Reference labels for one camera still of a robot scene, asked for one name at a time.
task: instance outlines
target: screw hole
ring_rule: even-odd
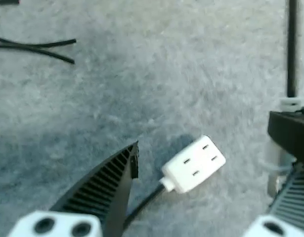
[[[72,235],[74,237],[84,237],[89,234],[90,229],[91,229],[90,224],[86,222],[81,222],[73,228]]]
[[[282,230],[282,228],[277,225],[276,223],[273,223],[273,222],[265,222],[264,223],[264,226],[269,229],[270,231],[280,235],[280,236],[283,236],[284,235],[284,231]]]
[[[34,227],[34,231],[38,234],[44,234],[49,232],[55,224],[55,221],[51,218],[43,218],[38,221]]]

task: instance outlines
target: black cable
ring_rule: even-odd
[[[53,42],[53,43],[18,43],[14,42],[8,39],[4,39],[0,37],[0,42],[2,43],[11,43],[11,44],[16,44],[16,45],[21,45],[21,46],[28,46],[28,47],[37,47],[37,48],[51,48],[51,47],[57,47],[57,46],[65,46],[69,44],[74,44],[76,43],[76,39],[69,39],[69,40],[64,40],[64,41],[58,41],[58,42]]]
[[[287,41],[287,96],[296,97],[296,46],[298,0],[289,0]]]
[[[0,0],[0,5],[13,5],[13,4],[20,4],[19,0]]]
[[[157,186],[155,191],[153,191],[146,199],[144,199],[141,204],[129,216],[127,216],[123,224],[123,229],[126,230],[132,223],[132,221],[141,213],[141,211],[164,191],[165,187],[163,186],[163,184]]]
[[[43,50],[43,49],[28,47],[28,46],[25,46],[25,45],[3,43],[3,44],[0,44],[0,48],[7,48],[7,49],[9,48],[9,49],[16,49],[16,50],[33,52],[33,53],[39,53],[39,54],[43,54],[43,55],[47,55],[47,56],[50,56],[50,57],[53,57],[53,58],[63,60],[67,63],[75,64],[75,61],[71,58],[62,56],[62,55],[57,54],[57,53],[49,52],[49,51],[46,51],[46,50]]]

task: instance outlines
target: electrical plug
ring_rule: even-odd
[[[180,151],[163,168],[160,182],[170,192],[185,193],[208,179],[225,164],[225,157],[208,136]]]

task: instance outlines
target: black metal pole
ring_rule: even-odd
[[[287,96],[296,97],[297,58],[297,11],[298,0],[288,0],[288,41],[287,41]]]

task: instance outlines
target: carpet floor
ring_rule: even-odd
[[[304,97],[304,1],[301,10]],[[187,194],[160,196],[124,236],[241,236],[270,202],[258,160],[268,111],[285,92],[285,26],[282,0],[0,6],[0,37],[78,41],[52,49],[74,66],[0,49],[0,237],[138,140],[132,210],[158,185],[162,165],[202,134],[226,165]]]

